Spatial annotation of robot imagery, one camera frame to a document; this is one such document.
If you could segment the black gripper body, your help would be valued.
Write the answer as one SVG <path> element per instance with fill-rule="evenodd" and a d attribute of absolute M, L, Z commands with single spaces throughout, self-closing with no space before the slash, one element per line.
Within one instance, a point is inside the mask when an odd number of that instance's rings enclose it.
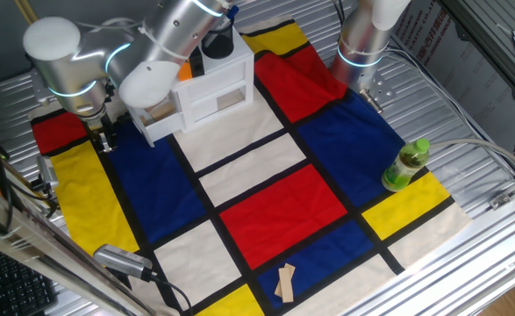
<path fill-rule="evenodd" d="M 92 133 L 114 134 L 114 127 L 109 116 L 102 116 L 90 119 L 88 129 Z"/>

